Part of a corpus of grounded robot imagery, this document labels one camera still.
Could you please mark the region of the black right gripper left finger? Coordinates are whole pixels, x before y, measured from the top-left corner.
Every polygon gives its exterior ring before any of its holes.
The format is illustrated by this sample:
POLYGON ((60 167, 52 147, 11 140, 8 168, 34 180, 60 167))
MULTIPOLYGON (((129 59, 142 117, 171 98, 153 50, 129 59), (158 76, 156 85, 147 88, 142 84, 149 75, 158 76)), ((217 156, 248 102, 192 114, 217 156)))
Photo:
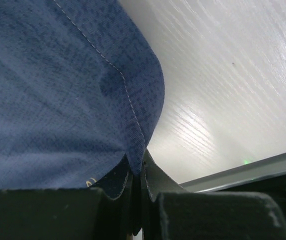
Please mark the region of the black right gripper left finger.
POLYGON ((0 190, 0 240, 124 240, 132 180, 123 158, 87 188, 0 190))

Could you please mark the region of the blue cloth placemat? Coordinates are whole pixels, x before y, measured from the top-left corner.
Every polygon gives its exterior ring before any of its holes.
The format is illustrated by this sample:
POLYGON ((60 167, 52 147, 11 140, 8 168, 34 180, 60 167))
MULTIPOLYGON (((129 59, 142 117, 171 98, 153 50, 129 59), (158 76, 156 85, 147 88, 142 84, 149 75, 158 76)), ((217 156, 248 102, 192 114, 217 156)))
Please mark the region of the blue cloth placemat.
POLYGON ((160 118, 160 62, 116 0, 0 0, 0 190, 86 188, 160 118))

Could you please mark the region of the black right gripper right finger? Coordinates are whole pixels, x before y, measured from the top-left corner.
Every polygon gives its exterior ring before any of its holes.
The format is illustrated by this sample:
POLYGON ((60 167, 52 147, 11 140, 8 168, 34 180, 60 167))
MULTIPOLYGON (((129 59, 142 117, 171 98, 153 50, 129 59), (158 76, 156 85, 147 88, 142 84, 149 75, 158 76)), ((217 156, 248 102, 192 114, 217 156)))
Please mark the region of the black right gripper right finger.
POLYGON ((140 182, 145 240, 286 240, 283 211, 265 193, 189 192, 148 151, 140 182))

